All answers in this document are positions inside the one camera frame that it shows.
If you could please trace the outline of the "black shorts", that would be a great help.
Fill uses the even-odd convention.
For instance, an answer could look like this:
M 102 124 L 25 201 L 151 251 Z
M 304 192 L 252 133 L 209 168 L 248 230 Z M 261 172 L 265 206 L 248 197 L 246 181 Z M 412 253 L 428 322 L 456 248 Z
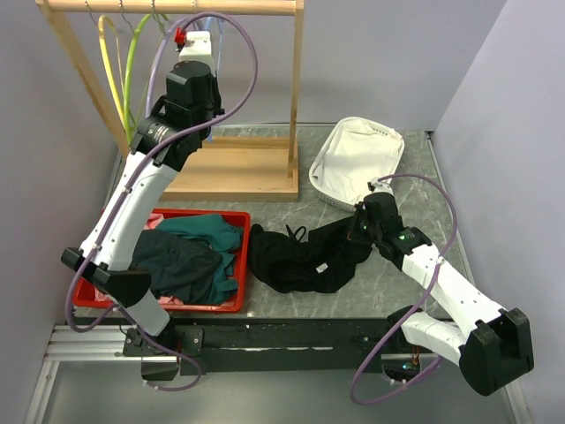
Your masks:
M 335 293 L 354 276 L 372 248 L 348 239 L 349 217 L 313 230 L 300 226 L 286 232 L 251 227 L 248 268 L 280 293 Z

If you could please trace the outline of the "blue hanger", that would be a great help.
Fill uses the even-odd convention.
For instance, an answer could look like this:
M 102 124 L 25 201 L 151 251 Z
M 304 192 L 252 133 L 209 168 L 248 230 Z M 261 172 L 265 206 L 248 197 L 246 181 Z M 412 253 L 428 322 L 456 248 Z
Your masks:
M 216 46 L 215 77 L 218 78 L 221 70 L 221 62 L 222 62 L 223 20 L 218 18 L 207 18 L 205 23 L 205 29 L 208 32 L 211 31 L 211 26 L 213 21 L 215 21 L 215 24 L 217 25 L 217 32 L 218 32 L 217 41 L 215 42 L 215 46 Z

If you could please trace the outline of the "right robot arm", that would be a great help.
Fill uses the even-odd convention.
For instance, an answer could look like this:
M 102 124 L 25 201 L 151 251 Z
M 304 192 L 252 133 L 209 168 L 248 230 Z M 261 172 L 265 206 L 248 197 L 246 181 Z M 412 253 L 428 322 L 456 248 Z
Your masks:
M 472 285 L 420 229 L 407 227 L 390 193 L 371 193 L 355 207 L 349 239 L 376 247 L 449 314 L 434 319 L 415 304 L 403 310 L 364 359 L 363 372 L 386 344 L 397 352 L 423 347 L 457 365 L 465 381 L 489 396 L 534 368 L 531 326 L 518 308 L 505 309 Z

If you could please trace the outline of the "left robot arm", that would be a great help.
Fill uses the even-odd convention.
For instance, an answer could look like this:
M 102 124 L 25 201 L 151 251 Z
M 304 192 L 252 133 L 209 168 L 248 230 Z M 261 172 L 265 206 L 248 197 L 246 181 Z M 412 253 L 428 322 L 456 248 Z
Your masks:
M 75 272 L 72 281 L 85 279 L 112 299 L 146 332 L 144 344 L 158 355 L 173 349 L 176 333 L 150 290 L 150 275 L 131 268 L 133 252 L 164 190 L 222 113 L 211 68 L 198 61 L 175 64 L 165 95 L 135 130 L 124 174 L 98 223 L 80 246 L 66 248 L 61 257 Z

